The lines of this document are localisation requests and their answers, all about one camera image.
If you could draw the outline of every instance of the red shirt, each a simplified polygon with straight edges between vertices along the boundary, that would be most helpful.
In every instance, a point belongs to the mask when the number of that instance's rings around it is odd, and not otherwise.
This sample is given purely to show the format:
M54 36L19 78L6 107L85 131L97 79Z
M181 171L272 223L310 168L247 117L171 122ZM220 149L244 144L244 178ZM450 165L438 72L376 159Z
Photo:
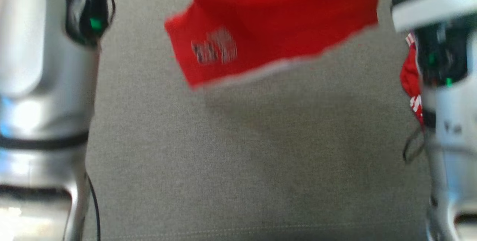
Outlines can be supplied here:
M165 27L196 87L317 55L377 23L378 0L194 0Z

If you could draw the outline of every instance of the red garment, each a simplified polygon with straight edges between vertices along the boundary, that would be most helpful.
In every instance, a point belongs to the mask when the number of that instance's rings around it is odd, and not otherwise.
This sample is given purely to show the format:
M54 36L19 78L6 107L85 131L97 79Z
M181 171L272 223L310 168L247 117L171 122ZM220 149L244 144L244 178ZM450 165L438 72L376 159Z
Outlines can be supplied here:
M194 0L165 28L189 85L317 55L377 23L378 0Z
M421 89L419 87L419 71L416 63L416 43L412 34L407 36L409 44L409 54L407 55L401 70L401 84L407 94L411 97L411 108L416 114L421 124L424 124L422 117Z

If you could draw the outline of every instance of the black ring on robot arm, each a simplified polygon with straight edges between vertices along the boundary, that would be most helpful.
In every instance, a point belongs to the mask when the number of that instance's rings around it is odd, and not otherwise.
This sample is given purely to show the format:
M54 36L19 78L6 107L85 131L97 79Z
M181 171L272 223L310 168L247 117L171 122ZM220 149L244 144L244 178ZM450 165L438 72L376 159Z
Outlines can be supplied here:
M89 132L54 140L9 139L0 135L0 148L19 150L60 150L80 146L88 142Z

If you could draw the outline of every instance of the stitched seam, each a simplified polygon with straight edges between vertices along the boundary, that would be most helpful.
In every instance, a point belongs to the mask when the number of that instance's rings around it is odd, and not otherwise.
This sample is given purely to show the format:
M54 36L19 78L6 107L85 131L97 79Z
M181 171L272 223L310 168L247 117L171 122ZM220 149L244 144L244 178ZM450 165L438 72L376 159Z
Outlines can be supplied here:
M410 224L418 220L402 219L398 221L377 221L373 223L326 223L326 224L302 224L302 225L280 225L280 226L263 226L263 227L243 227L243 228L229 228L229 229L210 229L204 231L187 231L187 232L172 232L168 234L153 234L153 235L123 235L117 237L102 238L102 240L117 240L117 239L150 239L161 238L162 240L180 240L184 238L192 238L193 236L213 237L220 235L244 235L244 234L260 234L270 232L283 231L316 231L324 229L342 229L342 228L356 228L356 227L370 227L376 225L390 225L397 223ZM96 238L88 238L87 241L94 241Z

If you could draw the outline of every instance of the gray fabric surface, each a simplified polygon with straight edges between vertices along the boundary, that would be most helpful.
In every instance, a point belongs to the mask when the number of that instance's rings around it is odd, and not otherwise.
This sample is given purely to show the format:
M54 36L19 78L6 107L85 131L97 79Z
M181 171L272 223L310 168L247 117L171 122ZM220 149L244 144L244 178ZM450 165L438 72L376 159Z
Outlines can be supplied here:
M198 92L162 26L189 1L117 0L87 158L104 240L423 240L429 177L401 158L417 121L390 0L313 63Z

